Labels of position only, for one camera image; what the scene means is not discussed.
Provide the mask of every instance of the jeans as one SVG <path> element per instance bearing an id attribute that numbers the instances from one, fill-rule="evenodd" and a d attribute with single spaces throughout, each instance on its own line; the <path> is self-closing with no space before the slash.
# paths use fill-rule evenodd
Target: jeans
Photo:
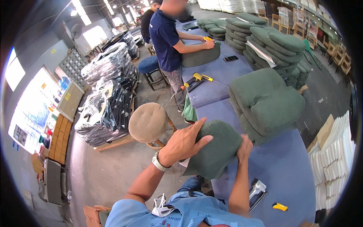
<path id="1" fill-rule="evenodd" d="M 204 183 L 204 179 L 202 177 L 190 177 L 185 183 L 179 188 L 177 192 L 181 191 L 189 191 L 194 189 L 195 191 L 202 191 L 201 185 Z"/>
<path id="2" fill-rule="evenodd" d="M 173 95 L 178 89 L 183 86 L 183 79 L 182 79 L 182 67 L 178 68 L 177 70 L 174 70 L 172 72 L 166 72 L 164 70 L 163 74 L 168 78 L 170 86 L 171 86 L 171 95 Z M 185 89 L 181 92 L 178 92 L 174 96 L 174 101 L 176 102 L 176 105 L 178 106 L 178 109 L 183 112 L 184 110 L 184 104 L 185 104 L 185 96 L 186 91 Z"/>

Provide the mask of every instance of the navy polo shirt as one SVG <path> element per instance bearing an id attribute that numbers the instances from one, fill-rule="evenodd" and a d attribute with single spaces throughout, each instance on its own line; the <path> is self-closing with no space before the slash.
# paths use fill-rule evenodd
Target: navy polo shirt
<path id="1" fill-rule="evenodd" d="M 149 33 L 161 69 L 171 72 L 180 68 L 182 54 L 173 47 L 180 40 L 174 20 L 157 9 L 150 20 Z"/>

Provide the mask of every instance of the yellow sign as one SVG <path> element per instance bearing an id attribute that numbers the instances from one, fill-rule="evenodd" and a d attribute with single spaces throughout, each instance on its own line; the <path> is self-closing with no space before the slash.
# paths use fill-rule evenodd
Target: yellow sign
<path id="1" fill-rule="evenodd" d="M 67 92 L 66 95 L 64 96 L 64 99 L 68 101 L 69 97 L 70 97 L 70 93 Z"/>

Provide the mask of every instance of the smartphone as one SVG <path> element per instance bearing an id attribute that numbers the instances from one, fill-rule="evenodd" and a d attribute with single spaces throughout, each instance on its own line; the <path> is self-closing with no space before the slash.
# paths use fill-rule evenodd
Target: smartphone
<path id="1" fill-rule="evenodd" d="M 237 60 L 237 59 L 238 59 L 238 57 L 237 57 L 237 56 L 230 56 L 230 57 L 225 57 L 225 58 L 223 58 L 223 60 L 224 60 L 225 62 L 235 61 L 235 60 Z"/>

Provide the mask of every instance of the concrete floor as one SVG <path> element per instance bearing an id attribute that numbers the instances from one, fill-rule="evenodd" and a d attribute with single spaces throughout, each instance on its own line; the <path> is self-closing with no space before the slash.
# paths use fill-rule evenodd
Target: concrete floor
<path id="1" fill-rule="evenodd" d="M 193 15 L 198 19 L 234 17 L 229 13 L 201 10 L 198 5 L 193 6 Z M 135 64 L 138 65 L 141 60 L 149 56 L 146 48 L 141 47 L 140 59 Z M 334 117 L 342 116 L 349 107 L 346 83 L 344 81 L 337 83 L 324 66 L 322 70 L 319 70 L 313 64 L 312 68 L 313 71 L 307 81 L 309 89 L 303 94 L 306 107 L 298 121 L 298 129 L 306 146 L 314 139 L 330 113 Z M 181 114 L 177 112 L 175 105 L 169 103 L 171 92 L 164 82 L 155 84 L 155 91 L 152 91 L 142 75 L 140 80 L 141 83 L 136 90 L 136 106 L 157 102 L 165 108 L 177 128 L 188 126 L 184 123 Z M 164 139 L 170 135 L 171 129 L 167 131 Z M 65 217 L 73 223 L 73 226 L 86 226 L 83 205 L 111 207 L 116 201 L 122 199 L 133 179 L 150 164 L 155 152 L 146 144 L 137 141 L 98 152 L 85 143 L 74 130 L 71 131 L 68 144 L 66 168 L 68 169 L 68 190 L 72 191 L 72 199 L 69 209 L 65 208 Z M 182 167 L 174 164 L 172 170 L 168 171 L 161 180 L 153 198 L 165 193 L 169 199 L 188 178 L 181 176 L 182 172 Z M 146 204 L 151 210 L 153 200 L 147 201 Z"/>

